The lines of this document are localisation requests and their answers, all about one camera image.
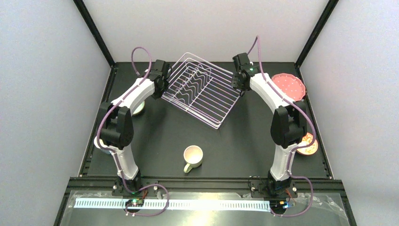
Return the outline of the white wire dish rack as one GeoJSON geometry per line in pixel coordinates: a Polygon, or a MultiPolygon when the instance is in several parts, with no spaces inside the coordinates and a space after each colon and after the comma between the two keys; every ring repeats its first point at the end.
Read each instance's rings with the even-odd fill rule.
{"type": "Polygon", "coordinates": [[[172,65],[162,99],[218,129],[240,98],[240,92],[231,86],[232,76],[232,72],[186,52],[172,65]]]}

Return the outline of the pink polka dot plate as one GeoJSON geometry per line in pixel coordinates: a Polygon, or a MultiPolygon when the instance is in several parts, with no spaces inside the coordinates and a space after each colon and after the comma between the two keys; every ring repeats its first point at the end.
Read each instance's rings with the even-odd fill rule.
{"type": "Polygon", "coordinates": [[[306,89],[303,82],[292,74],[280,73],[272,76],[271,80],[279,87],[288,97],[294,101],[301,101],[302,91],[306,89]]]}

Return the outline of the dark striped plate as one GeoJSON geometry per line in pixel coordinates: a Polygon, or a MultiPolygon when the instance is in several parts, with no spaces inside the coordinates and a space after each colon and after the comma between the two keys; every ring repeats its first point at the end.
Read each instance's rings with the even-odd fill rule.
{"type": "Polygon", "coordinates": [[[304,90],[302,91],[302,98],[301,98],[301,101],[306,101],[306,99],[307,99],[307,89],[304,89],[304,90]]]}

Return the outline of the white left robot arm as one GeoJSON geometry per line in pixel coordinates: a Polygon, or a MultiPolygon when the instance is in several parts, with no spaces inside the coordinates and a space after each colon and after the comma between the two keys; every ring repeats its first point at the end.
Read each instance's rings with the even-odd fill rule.
{"type": "Polygon", "coordinates": [[[133,112],[146,98],[162,97],[169,87],[168,78],[171,72],[169,63],[156,60],[120,97],[100,105],[101,122],[94,144],[112,155],[117,175],[130,192],[139,190],[142,186],[140,171],[131,148],[134,136],[133,112]]]}

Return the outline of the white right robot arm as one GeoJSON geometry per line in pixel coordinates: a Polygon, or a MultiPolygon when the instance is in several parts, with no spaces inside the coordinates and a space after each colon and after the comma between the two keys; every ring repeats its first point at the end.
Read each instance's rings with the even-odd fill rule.
{"type": "Polygon", "coordinates": [[[270,133],[276,146],[267,185],[270,190],[288,188],[294,152],[307,133],[306,107],[301,101],[289,98],[269,75],[250,62],[247,53],[232,59],[236,70],[232,87],[241,92],[254,91],[273,112],[270,133]]]}

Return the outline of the green celadon bowl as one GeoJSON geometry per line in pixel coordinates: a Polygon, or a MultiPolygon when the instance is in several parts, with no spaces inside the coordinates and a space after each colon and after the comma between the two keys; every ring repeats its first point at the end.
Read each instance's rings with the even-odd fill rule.
{"type": "Polygon", "coordinates": [[[132,113],[132,116],[137,116],[143,112],[145,108],[145,101],[143,101],[132,113]]]}

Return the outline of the orange floral bowl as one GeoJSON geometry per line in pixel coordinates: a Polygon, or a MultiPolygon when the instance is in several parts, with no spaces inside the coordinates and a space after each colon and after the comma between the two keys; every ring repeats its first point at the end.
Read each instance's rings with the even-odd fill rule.
{"type": "Polygon", "coordinates": [[[302,138],[299,146],[302,146],[302,148],[298,148],[296,152],[302,155],[313,155],[319,148],[317,139],[309,132],[302,138]]]}

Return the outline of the white LED light strip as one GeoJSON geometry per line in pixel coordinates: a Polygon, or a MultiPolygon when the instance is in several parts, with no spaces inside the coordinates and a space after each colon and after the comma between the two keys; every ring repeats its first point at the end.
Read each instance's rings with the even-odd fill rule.
{"type": "MultiPolygon", "coordinates": [[[[77,198],[74,208],[86,209],[132,209],[132,210],[162,210],[167,201],[147,199],[141,204],[130,199],[111,198],[77,198]]],[[[254,200],[179,200],[170,199],[167,210],[232,210],[269,212],[268,201],[254,200]]]]}

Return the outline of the black left frame post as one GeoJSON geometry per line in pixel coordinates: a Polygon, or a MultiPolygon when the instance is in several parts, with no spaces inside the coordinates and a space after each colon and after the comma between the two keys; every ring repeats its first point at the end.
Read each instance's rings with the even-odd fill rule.
{"type": "Polygon", "coordinates": [[[96,41],[98,47],[100,48],[105,60],[107,61],[108,65],[113,68],[115,66],[115,61],[113,60],[109,49],[107,48],[105,41],[103,40],[86,4],[83,0],[73,0],[77,10],[79,11],[81,17],[83,18],[84,22],[86,23],[89,31],[91,32],[94,40],[96,41]]]}

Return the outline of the black frame post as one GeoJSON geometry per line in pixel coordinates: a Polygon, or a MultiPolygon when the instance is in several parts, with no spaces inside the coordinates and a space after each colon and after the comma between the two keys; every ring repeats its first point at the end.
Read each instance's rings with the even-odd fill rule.
{"type": "Polygon", "coordinates": [[[304,63],[306,57],[308,56],[311,48],[313,47],[314,43],[316,42],[317,38],[319,37],[322,29],[324,28],[325,24],[327,23],[328,19],[330,18],[332,12],[334,11],[335,7],[337,6],[339,0],[329,0],[324,7],[319,19],[317,20],[312,32],[309,35],[299,57],[297,58],[295,65],[297,68],[300,68],[304,63]]]}
{"type": "Polygon", "coordinates": [[[79,11],[81,17],[83,18],[84,22],[86,23],[89,31],[91,32],[94,40],[96,41],[98,47],[100,48],[105,60],[107,61],[108,65],[113,68],[115,66],[115,61],[113,60],[109,49],[107,48],[105,41],[103,40],[86,4],[83,0],[73,0],[77,10],[79,11]]]}

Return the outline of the black right frame post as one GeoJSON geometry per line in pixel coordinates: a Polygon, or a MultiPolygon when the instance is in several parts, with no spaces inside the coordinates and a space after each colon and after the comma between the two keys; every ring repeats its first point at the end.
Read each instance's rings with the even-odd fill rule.
{"type": "Polygon", "coordinates": [[[322,29],[324,28],[325,24],[327,23],[328,19],[330,18],[332,12],[334,11],[335,7],[337,6],[339,0],[329,0],[324,7],[319,19],[317,20],[312,32],[309,35],[299,57],[297,58],[295,65],[297,68],[300,68],[304,63],[306,57],[308,56],[311,48],[313,47],[314,43],[316,42],[317,38],[319,37],[322,29]]]}

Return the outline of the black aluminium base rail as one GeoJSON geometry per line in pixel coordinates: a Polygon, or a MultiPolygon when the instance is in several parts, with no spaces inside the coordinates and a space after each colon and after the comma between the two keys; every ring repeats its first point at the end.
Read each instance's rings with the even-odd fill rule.
{"type": "MultiPolygon", "coordinates": [[[[72,190],[80,191],[111,191],[115,185],[116,176],[87,176],[71,177],[61,201],[55,226],[61,225],[62,216],[66,210],[67,200],[72,190]]],[[[327,178],[310,178],[315,193],[338,193],[343,202],[344,212],[349,225],[355,226],[354,218],[343,182],[327,178]]],[[[248,192],[249,178],[191,178],[191,177],[144,177],[143,183],[159,182],[168,191],[195,191],[195,192],[248,192]]]]}

